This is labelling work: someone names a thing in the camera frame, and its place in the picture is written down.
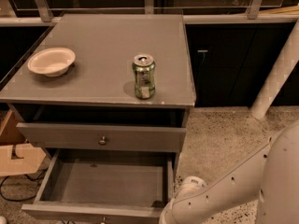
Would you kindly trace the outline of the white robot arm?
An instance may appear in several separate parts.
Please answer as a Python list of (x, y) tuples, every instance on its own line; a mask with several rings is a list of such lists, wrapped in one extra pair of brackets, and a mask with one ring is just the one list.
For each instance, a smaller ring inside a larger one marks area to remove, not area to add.
[(196, 176), (185, 178), (159, 224), (202, 224), (254, 200), (256, 224), (298, 224), (299, 121), (270, 137), (211, 184)]

